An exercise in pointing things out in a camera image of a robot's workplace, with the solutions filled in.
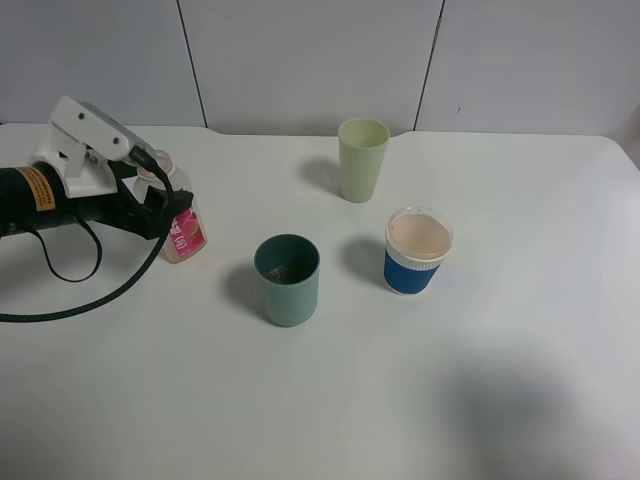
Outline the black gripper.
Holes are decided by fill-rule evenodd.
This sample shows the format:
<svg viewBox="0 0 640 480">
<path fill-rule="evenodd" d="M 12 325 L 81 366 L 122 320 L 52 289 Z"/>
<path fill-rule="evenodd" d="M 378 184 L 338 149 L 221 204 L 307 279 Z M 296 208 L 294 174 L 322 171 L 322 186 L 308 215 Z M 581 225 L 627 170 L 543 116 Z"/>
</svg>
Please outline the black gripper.
<svg viewBox="0 0 640 480">
<path fill-rule="evenodd" d="M 140 202 L 123 178 L 117 193 L 68 198 L 62 180 L 48 164 L 1 169 L 1 236 L 97 221 L 146 240 L 165 240 L 173 219 L 192 206 L 194 195 L 180 189 L 168 194 L 148 187 Z"/>
</svg>

